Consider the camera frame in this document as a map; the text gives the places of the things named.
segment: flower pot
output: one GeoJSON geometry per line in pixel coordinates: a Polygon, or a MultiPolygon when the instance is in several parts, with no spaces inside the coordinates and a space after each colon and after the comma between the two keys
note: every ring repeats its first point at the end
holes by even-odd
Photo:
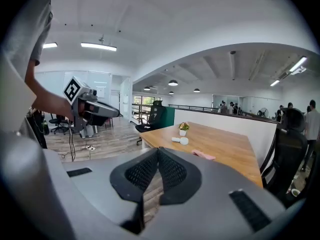
{"type": "Polygon", "coordinates": [[[180,136],[186,136],[187,131],[186,130],[179,130],[179,135],[180,136]]]}

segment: office chair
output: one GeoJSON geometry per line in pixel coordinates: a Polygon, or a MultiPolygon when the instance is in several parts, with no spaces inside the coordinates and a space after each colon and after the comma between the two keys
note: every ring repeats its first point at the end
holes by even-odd
{"type": "Polygon", "coordinates": [[[56,134],[56,131],[62,130],[63,135],[65,135],[65,132],[68,131],[69,128],[63,126],[62,124],[67,124],[68,120],[65,120],[65,117],[63,115],[58,114],[56,115],[56,118],[54,118],[51,114],[51,118],[52,119],[49,120],[49,123],[55,124],[57,126],[56,128],[51,129],[51,132],[54,131],[53,134],[56,134]]]}
{"type": "MultiPolygon", "coordinates": [[[[159,122],[161,121],[161,117],[165,111],[165,107],[162,106],[162,100],[155,100],[153,105],[151,106],[150,116],[148,119],[148,123],[142,123],[136,125],[135,128],[139,133],[145,133],[152,130],[159,129],[159,122]]],[[[142,142],[142,138],[139,137],[139,140],[136,142],[139,145],[139,142],[142,142]]]]}
{"type": "Polygon", "coordinates": [[[283,203],[308,148],[307,139],[301,134],[305,127],[303,114],[295,108],[285,110],[282,124],[276,128],[273,161],[261,176],[263,187],[283,203]]]}

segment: wooden table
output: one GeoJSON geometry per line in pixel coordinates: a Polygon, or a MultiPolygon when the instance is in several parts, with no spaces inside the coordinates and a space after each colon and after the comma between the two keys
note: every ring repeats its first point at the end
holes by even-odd
{"type": "Polygon", "coordinates": [[[188,145],[171,140],[172,137],[181,137],[178,125],[173,125],[140,133],[142,148],[165,147],[187,153],[199,150],[216,157],[215,161],[230,166],[258,186],[263,187],[256,155],[247,136],[193,122],[188,123],[190,129],[185,136],[189,139],[188,145]]]}

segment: white cylindrical object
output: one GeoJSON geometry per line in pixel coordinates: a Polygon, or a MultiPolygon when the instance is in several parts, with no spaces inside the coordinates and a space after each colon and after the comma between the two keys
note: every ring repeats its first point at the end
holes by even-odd
{"type": "Polygon", "coordinates": [[[179,130],[179,135],[180,136],[186,136],[187,131],[186,130],[179,130]]]}
{"type": "Polygon", "coordinates": [[[171,140],[172,140],[173,142],[180,142],[180,138],[176,138],[176,137],[172,137],[171,140]]]}
{"type": "Polygon", "coordinates": [[[181,143],[182,145],[188,145],[189,139],[188,139],[188,138],[185,138],[185,137],[182,137],[182,138],[180,138],[180,143],[181,143]]]}

